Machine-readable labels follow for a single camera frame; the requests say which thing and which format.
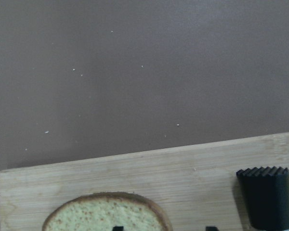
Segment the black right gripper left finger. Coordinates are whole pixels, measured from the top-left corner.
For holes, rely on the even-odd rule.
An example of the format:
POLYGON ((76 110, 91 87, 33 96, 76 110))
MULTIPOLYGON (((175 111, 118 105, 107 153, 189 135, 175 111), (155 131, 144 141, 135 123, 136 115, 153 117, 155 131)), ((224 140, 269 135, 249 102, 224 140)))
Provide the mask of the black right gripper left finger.
POLYGON ((112 231, 123 231, 123 226, 114 226, 112 231))

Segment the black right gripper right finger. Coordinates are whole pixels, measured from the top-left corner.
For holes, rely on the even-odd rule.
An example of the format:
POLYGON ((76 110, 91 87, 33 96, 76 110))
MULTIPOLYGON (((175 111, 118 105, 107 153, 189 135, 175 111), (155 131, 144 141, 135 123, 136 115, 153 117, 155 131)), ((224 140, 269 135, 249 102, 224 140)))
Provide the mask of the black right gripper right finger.
POLYGON ((216 226, 206 226, 205 231, 218 231, 216 226))

